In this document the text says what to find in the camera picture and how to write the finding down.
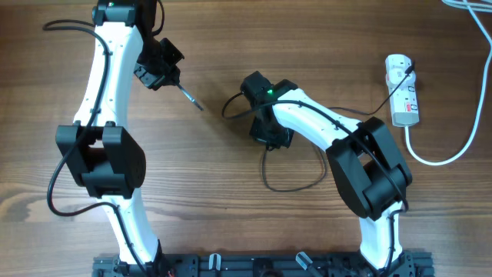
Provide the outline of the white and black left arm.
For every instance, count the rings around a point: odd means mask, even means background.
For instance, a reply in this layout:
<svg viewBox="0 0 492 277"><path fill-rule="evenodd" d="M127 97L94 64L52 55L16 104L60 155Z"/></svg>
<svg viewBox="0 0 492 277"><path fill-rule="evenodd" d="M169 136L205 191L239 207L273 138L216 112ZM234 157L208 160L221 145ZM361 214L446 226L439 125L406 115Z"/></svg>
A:
<svg viewBox="0 0 492 277"><path fill-rule="evenodd" d="M165 21L160 1L100 1L92 20L59 19L46 32L79 31L95 39L95 53L83 102L73 122L58 127L59 168L105 210L120 252L94 275L173 276L161 243L151 230L141 186L145 152L128 131L133 79L146 88L179 86L182 53L160 36Z"/></svg>

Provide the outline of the Galaxy S25 smartphone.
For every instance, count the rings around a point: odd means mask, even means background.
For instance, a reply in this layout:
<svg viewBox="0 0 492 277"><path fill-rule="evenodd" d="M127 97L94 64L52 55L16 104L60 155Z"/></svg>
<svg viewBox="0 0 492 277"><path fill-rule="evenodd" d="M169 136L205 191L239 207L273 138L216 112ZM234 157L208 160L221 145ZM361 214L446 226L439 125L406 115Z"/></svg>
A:
<svg viewBox="0 0 492 277"><path fill-rule="evenodd" d="M181 85L181 84L177 84L176 85L180 90L181 92L188 98L188 100L193 104L195 105L200 111L204 111L204 108L197 102L197 100Z"/></svg>

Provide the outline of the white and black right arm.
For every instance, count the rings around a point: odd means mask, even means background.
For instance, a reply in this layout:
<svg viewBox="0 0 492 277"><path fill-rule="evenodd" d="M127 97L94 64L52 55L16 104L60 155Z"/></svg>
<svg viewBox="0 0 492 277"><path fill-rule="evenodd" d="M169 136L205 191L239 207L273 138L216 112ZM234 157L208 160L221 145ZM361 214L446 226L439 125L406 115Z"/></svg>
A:
<svg viewBox="0 0 492 277"><path fill-rule="evenodd" d="M339 115L293 82L272 84L260 72L244 79L239 94L251 106L239 116L254 115L250 135L266 151L289 147L295 133L317 146L340 197L360 219L365 262L379 276L394 273L404 253L397 220L408 210L412 175L384 122Z"/></svg>

